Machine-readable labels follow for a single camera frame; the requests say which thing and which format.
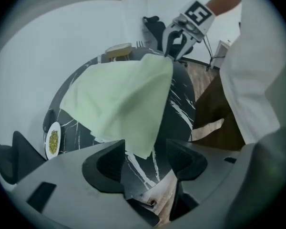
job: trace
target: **black marble table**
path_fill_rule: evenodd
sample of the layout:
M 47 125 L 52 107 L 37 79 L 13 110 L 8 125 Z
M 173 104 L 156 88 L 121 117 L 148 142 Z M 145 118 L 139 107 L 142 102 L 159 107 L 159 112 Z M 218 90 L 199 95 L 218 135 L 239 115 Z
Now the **black marble table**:
M 113 61 L 139 61 L 147 54 L 160 54 L 148 48 L 133 48 L 129 57 L 117 57 Z M 59 154 L 99 144 L 90 130 L 72 119 L 59 108 L 61 100 L 72 83 L 90 66 L 110 62 L 105 54 L 96 57 L 77 69 L 60 87 L 49 109 L 54 110 L 56 121 L 61 125 L 61 146 Z M 125 198 L 136 197 L 159 183 L 171 170 L 165 155 L 166 139 L 188 141 L 195 117 L 195 97 L 191 80 L 183 65 L 174 62 L 173 79 L 158 137 L 152 154 L 145 160 L 134 155 L 126 155 L 121 183 L 125 188 Z

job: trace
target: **towel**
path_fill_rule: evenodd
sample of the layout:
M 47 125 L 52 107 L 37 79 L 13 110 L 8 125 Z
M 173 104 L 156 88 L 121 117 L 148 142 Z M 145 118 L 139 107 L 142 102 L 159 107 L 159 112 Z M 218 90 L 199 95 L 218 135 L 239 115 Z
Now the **towel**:
M 173 63 L 146 54 L 140 61 L 93 65 L 70 86 L 60 108 L 98 139 L 125 140 L 125 149 L 146 159 L 159 132 Z

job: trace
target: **peas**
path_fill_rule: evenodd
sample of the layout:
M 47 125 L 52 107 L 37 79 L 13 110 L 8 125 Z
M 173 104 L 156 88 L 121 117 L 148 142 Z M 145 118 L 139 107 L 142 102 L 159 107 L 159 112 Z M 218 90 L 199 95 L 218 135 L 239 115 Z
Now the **peas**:
M 55 154 L 57 150 L 57 144 L 58 144 L 57 131 L 52 131 L 50 140 L 49 140 L 49 149 L 50 149 L 51 154 Z

